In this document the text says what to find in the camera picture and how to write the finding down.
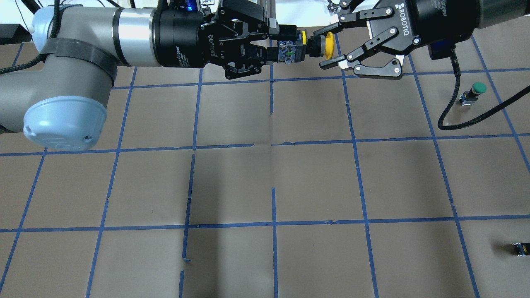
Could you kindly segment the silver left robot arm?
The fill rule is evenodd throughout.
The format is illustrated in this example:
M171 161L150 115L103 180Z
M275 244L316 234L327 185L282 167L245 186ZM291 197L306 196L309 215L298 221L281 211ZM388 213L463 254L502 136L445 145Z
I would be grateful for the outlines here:
M257 40L299 41L295 25L267 18L259 4L222 0L216 13L178 7L47 6L36 11L32 39L37 71L1 70L1 132L23 133L56 150L83 151L98 143L118 66L221 66L227 79L259 74L283 63L276 47Z

